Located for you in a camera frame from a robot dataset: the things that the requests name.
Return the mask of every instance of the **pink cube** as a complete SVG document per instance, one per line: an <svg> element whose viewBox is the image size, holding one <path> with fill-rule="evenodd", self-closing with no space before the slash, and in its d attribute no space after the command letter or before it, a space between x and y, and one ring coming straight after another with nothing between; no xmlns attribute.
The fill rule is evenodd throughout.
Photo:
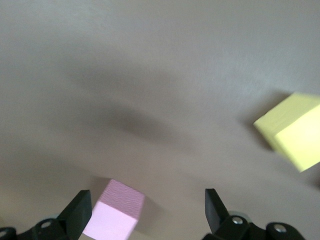
<svg viewBox="0 0 320 240"><path fill-rule="evenodd" d="M145 195L111 179L83 233L95 240L127 240L137 225Z"/></svg>

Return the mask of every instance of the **yellow cube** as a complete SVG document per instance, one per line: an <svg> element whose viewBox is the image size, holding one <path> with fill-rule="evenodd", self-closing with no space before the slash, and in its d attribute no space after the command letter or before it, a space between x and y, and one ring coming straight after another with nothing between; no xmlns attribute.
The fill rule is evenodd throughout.
<svg viewBox="0 0 320 240"><path fill-rule="evenodd" d="M300 172L320 162L320 96L293 93L254 126Z"/></svg>

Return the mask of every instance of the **white surface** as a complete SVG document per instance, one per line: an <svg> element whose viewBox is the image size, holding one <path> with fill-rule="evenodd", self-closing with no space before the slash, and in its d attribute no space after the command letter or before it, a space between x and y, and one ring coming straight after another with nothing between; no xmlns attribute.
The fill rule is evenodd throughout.
<svg viewBox="0 0 320 240"><path fill-rule="evenodd" d="M83 233L95 240L127 240L137 219L102 202L97 202Z"/></svg>
<svg viewBox="0 0 320 240"><path fill-rule="evenodd" d="M0 221L25 231L114 178L147 196L131 240L200 240L205 188L320 239L319 166L252 127L320 94L318 0L3 0L0 23Z"/></svg>

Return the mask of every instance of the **foam block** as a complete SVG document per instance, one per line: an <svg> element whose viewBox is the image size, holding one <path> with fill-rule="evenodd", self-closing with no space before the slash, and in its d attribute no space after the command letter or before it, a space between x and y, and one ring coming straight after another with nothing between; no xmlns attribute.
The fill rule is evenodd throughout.
<svg viewBox="0 0 320 240"><path fill-rule="evenodd" d="M254 126L299 171L320 162L320 96L294 93Z"/></svg>
<svg viewBox="0 0 320 240"><path fill-rule="evenodd" d="M83 233L95 240L127 240L139 221L144 200L143 193L112 179Z"/></svg>

